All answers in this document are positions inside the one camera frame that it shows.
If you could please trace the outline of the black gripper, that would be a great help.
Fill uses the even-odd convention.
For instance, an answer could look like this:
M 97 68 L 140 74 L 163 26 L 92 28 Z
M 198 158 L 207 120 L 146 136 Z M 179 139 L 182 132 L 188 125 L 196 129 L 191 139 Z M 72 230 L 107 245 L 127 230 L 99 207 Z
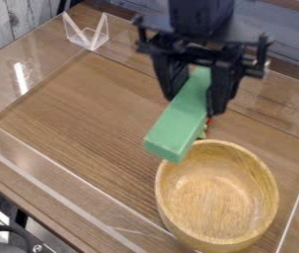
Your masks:
M 246 76 L 262 78 L 268 34 L 235 13 L 235 0 L 167 0 L 167 10 L 138 15 L 138 51 L 151 56 L 160 91 L 171 101 L 190 77 L 188 63 L 211 66 L 207 112 L 223 114 Z

